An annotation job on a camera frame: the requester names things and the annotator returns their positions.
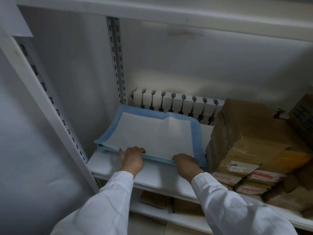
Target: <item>hand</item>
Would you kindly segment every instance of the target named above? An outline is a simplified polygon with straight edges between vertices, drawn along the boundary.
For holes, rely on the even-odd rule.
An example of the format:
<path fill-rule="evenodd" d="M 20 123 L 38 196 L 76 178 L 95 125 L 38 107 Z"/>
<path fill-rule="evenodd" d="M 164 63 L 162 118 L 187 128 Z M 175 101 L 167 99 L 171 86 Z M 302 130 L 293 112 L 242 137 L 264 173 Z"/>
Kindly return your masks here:
<path fill-rule="evenodd" d="M 204 173 L 200 169 L 200 166 L 195 158 L 184 153 L 174 155 L 172 160 L 177 164 L 177 173 L 184 179 L 186 179 L 190 184 L 193 178 L 200 174 Z"/>
<path fill-rule="evenodd" d="M 122 149 L 119 149 L 119 158 L 122 162 L 120 171 L 127 171 L 133 174 L 134 179 L 138 172 L 143 169 L 144 163 L 142 160 L 142 154 L 146 153 L 143 148 L 133 147 L 126 150 L 126 154 L 123 153 Z"/>

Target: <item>white label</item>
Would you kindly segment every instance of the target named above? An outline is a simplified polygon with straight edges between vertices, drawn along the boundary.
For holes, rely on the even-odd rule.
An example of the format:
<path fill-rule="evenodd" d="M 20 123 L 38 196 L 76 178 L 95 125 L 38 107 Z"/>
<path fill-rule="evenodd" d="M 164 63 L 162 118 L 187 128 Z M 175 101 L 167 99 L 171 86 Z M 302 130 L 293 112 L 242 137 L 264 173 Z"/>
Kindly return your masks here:
<path fill-rule="evenodd" d="M 257 188 L 253 186 L 240 186 L 236 192 L 241 192 L 248 195 L 259 195 L 267 191 L 265 188 Z"/>
<path fill-rule="evenodd" d="M 253 165 L 249 163 L 243 163 L 243 162 L 236 162 L 231 161 L 231 163 L 228 164 L 228 170 L 232 172 L 239 172 L 239 173 L 251 173 L 255 169 L 257 169 L 258 165 Z"/>
<path fill-rule="evenodd" d="M 260 171 L 260 170 L 255 170 L 254 172 L 249 175 L 249 178 L 251 179 L 256 179 L 256 180 L 261 180 L 261 181 L 266 181 L 266 182 L 280 182 L 283 180 L 286 175 L 275 173 L 275 172 L 269 172 L 269 171 Z"/>
<path fill-rule="evenodd" d="M 238 176 L 231 176 L 226 175 L 223 173 L 214 172 L 213 177 L 218 180 L 219 182 L 225 183 L 225 184 L 237 184 L 241 178 Z"/>

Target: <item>white shirt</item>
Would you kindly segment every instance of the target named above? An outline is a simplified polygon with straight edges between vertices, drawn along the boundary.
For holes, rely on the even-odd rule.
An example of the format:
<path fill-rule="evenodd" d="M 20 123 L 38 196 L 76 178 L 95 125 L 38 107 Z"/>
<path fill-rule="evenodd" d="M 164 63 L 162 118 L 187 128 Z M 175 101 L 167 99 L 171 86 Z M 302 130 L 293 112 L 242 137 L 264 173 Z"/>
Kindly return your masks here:
<path fill-rule="evenodd" d="M 127 235 L 134 178 L 113 174 L 83 207 L 58 222 L 50 235 Z M 228 191 L 209 173 L 193 178 L 191 186 L 214 235 L 297 235 L 291 223 L 261 202 Z"/>

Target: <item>shelving unit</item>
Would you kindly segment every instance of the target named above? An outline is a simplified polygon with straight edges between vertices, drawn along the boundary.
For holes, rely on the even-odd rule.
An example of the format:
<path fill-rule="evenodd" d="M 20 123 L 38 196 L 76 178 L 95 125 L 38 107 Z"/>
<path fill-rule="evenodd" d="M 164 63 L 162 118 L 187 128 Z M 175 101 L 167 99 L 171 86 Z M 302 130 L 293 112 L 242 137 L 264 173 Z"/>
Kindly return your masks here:
<path fill-rule="evenodd" d="M 310 1 L 15 2 L 25 22 L 20 13 L 14 19 L 14 12 L 6 21 L 22 20 L 33 37 L 12 37 L 0 26 L 2 51 L 95 193 L 95 178 L 109 180 L 120 168 L 116 153 L 95 151 L 93 140 L 108 128 L 121 103 L 149 108 L 155 91 L 157 108 L 166 92 L 166 111 L 171 105 L 186 115 L 193 109 L 195 119 L 204 113 L 205 150 L 213 129 L 209 118 L 226 98 L 288 111 L 313 92 Z M 143 189 L 198 202 L 175 167 L 147 160 L 134 187 L 139 190 L 133 194 L 132 211 L 212 232 L 204 218 L 139 203 Z M 313 231 L 313 221 L 273 209 L 295 227 Z"/>

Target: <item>blue border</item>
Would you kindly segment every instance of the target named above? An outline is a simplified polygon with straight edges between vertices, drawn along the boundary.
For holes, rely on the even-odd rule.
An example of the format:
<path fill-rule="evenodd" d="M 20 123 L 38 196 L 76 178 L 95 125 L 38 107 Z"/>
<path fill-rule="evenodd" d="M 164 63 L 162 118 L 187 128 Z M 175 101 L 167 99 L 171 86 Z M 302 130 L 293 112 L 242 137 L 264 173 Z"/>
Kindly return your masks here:
<path fill-rule="evenodd" d="M 106 132 L 98 139 L 94 141 L 94 143 L 102 145 L 103 142 L 107 141 L 113 132 L 115 131 L 120 118 L 122 117 L 123 112 L 133 114 L 133 115 L 139 115 L 139 116 L 145 116 L 145 117 L 150 117 L 150 118 L 157 118 L 157 119 L 165 119 L 167 117 L 173 117 L 175 119 L 179 120 L 188 120 L 190 121 L 190 127 L 191 127 L 191 137 L 192 137 L 192 143 L 193 143 L 193 150 L 194 150 L 194 158 L 198 161 L 198 164 L 200 167 L 207 167 L 207 162 L 205 159 L 204 152 L 202 150 L 202 143 L 201 143 L 201 126 L 200 123 L 195 120 L 192 117 L 186 116 L 186 115 L 181 115 L 177 113 L 163 113 L 159 111 L 154 111 L 154 110 L 147 110 L 147 109 L 140 109 L 137 107 L 132 107 L 132 106 L 127 106 L 127 105 L 120 105 L 116 111 L 115 114 L 115 119 L 109 126 L 109 128 L 106 130 Z M 112 148 L 106 147 L 106 146 L 99 146 L 101 150 L 109 150 L 109 151 L 114 151 L 117 152 L 117 150 L 114 150 Z M 159 162 L 165 162 L 168 164 L 176 165 L 175 162 L 171 160 L 166 160 L 166 159 L 161 159 L 153 156 L 148 156 L 148 155 L 143 155 L 144 158 L 156 160 Z"/>

